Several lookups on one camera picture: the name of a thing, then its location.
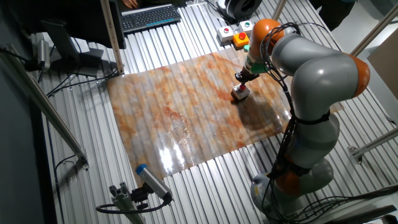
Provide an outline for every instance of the emergency stop button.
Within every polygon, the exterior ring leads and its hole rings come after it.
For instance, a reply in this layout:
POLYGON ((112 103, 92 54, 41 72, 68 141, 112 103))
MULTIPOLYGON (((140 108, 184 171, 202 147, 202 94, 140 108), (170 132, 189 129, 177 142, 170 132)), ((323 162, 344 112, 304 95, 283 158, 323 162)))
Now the emergency stop button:
POLYGON ((240 47, 243 47, 243 46, 249 44, 249 37, 246 35, 245 32, 235 34, 234 37, 232 38, 232 40, 237 48, 240 48, 240 47))
POLYGON ((244 32, 239 34, 239 39, 244 40, 246 38, 246 34, 244 32))

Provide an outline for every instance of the control box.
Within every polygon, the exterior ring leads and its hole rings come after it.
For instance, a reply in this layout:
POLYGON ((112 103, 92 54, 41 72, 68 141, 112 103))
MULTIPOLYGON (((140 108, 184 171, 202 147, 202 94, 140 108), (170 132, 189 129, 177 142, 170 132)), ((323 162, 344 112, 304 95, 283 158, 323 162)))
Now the control box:
POLYGON ((230 26, 220 27, 217 30, 217 39, 221 46, 231 43, 234 32, 230 26))
POLYGON ((242 21, 239 23, 238 32, 245 32, 248 36, 253 31, 253 24, 250 21, 242 21))

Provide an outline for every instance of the table surface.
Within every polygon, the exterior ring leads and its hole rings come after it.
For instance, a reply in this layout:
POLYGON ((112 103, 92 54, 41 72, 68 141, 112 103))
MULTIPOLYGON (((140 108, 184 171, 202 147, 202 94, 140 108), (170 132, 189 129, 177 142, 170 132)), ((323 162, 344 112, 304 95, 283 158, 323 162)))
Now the table surface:
MULTIPOLYGON (((275 0, 264 1, 252 21, 270 18, 276 4, 275 0)), ((121 50, 126 73, 145 72, 231 48, 217 44, 216 29, 225 23, 215 12, 209 11, 206 4, 178 11, 182 15, 178 24, 127 36, 127 49, 121 50)), ((280 21, 322 23, 306 0, 287 1, 280 21)), ((312 41, 336 49, 327 32, 316 27, 302 27, 302 33, 312 41)), ((114 61, 111 49, 93 43, 89 45, 104 49, 103 59, 114 61)), ((66 77, 65 74, 46 75, 41 83, 43 91, 49 92, 66 77)), ((89 79, 72 75, 68 82, 89 79)), ((137 187, 105 83, 74 86, 60 91, 50 101, 85 148, 90 164, 88 170, 76 170, 76 159, 73 158, 58 168, 65 223, 128 223, 125 216, 105 215, 95 210, 96 206, 111 202, 110 185, 119 186, 125 181, 130 189, 137 187)), ((393 129, 377 107, 377 99, 371 91, 365 91, 342 104, 344 110, 336 114, 341 134, 335 149, 326 156, 334 168, 335 178, 325 188, 302 197, 300 201, 304 205, 332 195, 363 194, 397 182, 396 140, 365 154, 362 165, 358 165, 346 149, 349 145, 363 146, 393 129)), ((49 155, 50 145, 54 148, 55 163, 73 155, 53 127, 50 132, 45 132, 45 136, 49 155)), ((280 140, 280 135, 270 137, 166 177, 164 182, 171 188, 175 201, 161 211, 144 214, 144 218, 147 223, 263 223, 265 216, 250 199, 250 179, 271 169, 280 140)), ((55 191, 54 198, 60 220, 55 191)), ((149 197, 150 207, 160 203, 155 195, 149 197)))
MULTIPOLYGON (((269 75, 246 84, 251 94, 244 101, 231 96, 246 55, 228 48, 108 81, 131 167, 145 163, 163 179, 284 132, 290 107, 269 75)), ((341 109, 337 103, 331 112, 341 109)))

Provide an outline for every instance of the robotic arm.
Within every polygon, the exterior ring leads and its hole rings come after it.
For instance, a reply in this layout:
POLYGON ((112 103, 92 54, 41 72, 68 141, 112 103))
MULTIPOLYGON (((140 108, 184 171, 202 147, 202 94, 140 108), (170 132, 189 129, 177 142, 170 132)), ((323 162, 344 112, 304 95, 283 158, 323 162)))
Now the robotic arm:
MULTIPOLYGON (((251 186, 253 202, 265 214, 275 212, 272 206, 275 200, 283 210, 286 203, 330 183, 333 169, 324 157, 337 143, 340 124, 337 117, 330 114, 329 107, 361 94, 370 78, 368 65, 360 59, 301 35, 285 35, 280 31, 267 37, 280 25, 277 21, 263 19, 254 26, 248 58, 242 71, 236 74, 240 86, 258 77, 252 68, 264 64, 261 42, 271 38, 265 50, 271 55, 273 66, 293 76, 294 114, 288 124, 288 128, 294 127, 291 137, 282 143, 271 173, 259 174, 251 186)), ((243 100, 248 97, 249 90, 234 87, 231 94, 235 100, 243 100)))

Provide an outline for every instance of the monitor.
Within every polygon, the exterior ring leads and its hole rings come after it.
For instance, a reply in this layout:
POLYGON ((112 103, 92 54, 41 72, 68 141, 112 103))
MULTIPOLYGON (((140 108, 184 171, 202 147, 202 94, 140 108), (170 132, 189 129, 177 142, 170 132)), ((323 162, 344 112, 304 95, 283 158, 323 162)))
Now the monitor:
MULTIPOLYGON (((103 51, 90 49, 81 54, 70 37, 112 47, 100 0, 9 0, 8 5, 24 32, 49 33, 62 57, 50 69, 96 76, 103 51)), ((125 49, 117 0, 109 0, 109 7, 119 48, 125 49)))

